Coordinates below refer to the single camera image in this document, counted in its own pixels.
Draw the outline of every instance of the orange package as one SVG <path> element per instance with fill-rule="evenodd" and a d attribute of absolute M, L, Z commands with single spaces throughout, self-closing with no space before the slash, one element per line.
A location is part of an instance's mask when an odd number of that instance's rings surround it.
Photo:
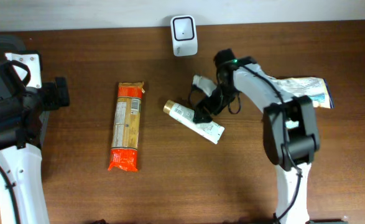
<path fill-rule="evenodd" d="M 118 167 L 125 171 L 138 171 L 139 117 L 145 92 L 143 86 L 143 82 L 119 83 L 108 170 Z"/>

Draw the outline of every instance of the gold cap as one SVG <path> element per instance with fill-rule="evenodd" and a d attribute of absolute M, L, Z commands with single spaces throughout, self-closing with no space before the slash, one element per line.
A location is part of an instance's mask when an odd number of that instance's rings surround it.
<path fill-rule="evenodd" d="M 172 100 L 167 100 L 167 102 L 165 103 L 164 107 L 163 107 L 163 111 L 166 114 L 170 114 L 171 108 L 172 106 L 174 106 L 175 102 Z"/>

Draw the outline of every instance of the wire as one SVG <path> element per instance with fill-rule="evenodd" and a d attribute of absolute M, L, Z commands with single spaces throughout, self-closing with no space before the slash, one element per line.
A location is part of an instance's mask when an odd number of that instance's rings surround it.
<path fill-rule="evenodd" d="M 293 194 L 293 198 L 292 201 L 290 202 L 290 205 L 286 208 L 286 210 L 279 216 L 276 218 L 275 223 L 279 223 L 279 221 L 286 216 L 286 214 L 290 211 L 290 209 L 293 207 L 297 196 L 298 196 L 298 191 L 300 190 L 300 184 L 301 184 L 301 178 L 302 178 L 302 170 L 301 168 L 299 168 L 296 163 L 294 162 L 290 151 L 289 151 L 289 146 L 287 144 L 287 128 L 286 128 L 286 121 L 287 121 L 287 115 L 286 115 L 286 111 L 285 111 L 285 103 L 284 100 L 282 98 L 282 95 L 280 94 L 280 92 L 276 89 L 276 87 L 265 77 L 259 75 L 257 72 L 251 70 L 250 68 L 248 68 L 247 66 L 243 65 L 242 68 L 245 68 L 248 72 L 250 72 L 251 74 L 255 75 L 256 77 L 260 78 L 261 80 L 263 80 L 264 82 L 266 82 L 272 89 L 273 91 L 276 93 L 276 96 L 278 97 L 278 99 L 280 100 L 280 104 L 281 104 L 281 109 L 282 109 L 282 119 L 283 119 L 283 149 L 289 159 L 289 161 L 291 162 L 291 164 L 293 165 L 293 167 L 297 170 L 297 184 L 295 186 L 295 190 L 294 190 L 294 194 Z"/>
<path fill-rule="evenodd" d="M 12 207 L 14 208 L 15 222 L 16 224 L 21 224 L 21 218 L 19 217 L 18 205 L 16 203 L 15 192 L 13 189 L 14 185 L 11 184 L 11 181 L 9 181 L 7 174 L 4 172 L 1 166 L 0 166 L 0 174 L 4 179 L 6 183 L 6 188 L 9 191 L 9 195 L 11 196 Z"/>

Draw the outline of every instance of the white wall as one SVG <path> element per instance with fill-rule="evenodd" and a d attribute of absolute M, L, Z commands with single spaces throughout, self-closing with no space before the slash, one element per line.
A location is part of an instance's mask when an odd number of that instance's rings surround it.
<path fill-rule="evenodd" d="M 0 31 L 365 19 L 365 0 L 0 0 Z"/>

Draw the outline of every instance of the barcode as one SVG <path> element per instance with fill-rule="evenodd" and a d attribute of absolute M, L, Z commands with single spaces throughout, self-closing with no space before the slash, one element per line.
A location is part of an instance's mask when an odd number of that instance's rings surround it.
<path fill-rule="evenodd" d="M 178 113 L 178 114 L 180 114 L 180 115 L 182 115 L 182 114 L 183 114 L 182 110 L 175 109 L 175 112 L 177 112 L 177 113 Z"/>
<path fill-rule="evenodd" d="M 131 110 L 139 111 L 139 100 L 138 99 L 131 100 Z"/>

